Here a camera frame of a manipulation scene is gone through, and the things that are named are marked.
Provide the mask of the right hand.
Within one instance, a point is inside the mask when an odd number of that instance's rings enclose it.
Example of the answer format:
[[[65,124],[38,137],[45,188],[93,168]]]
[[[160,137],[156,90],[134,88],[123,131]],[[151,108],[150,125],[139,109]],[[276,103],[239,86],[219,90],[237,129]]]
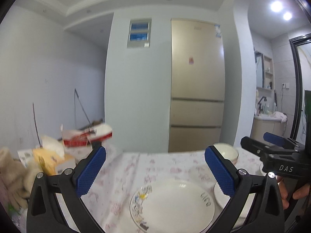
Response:
[[[286,189],[285,183],[283,181],[283,177],[277,177],[278,187],[281,195],[281,200],[283,204],[283,209],[287,209],[289,207],[289,202],[287,201],[288,191]],[[310,184],[306,184],[303,187],[299,188],[297,191],[293,193],[293,199],[299,200],[308,196],[310,190]]]

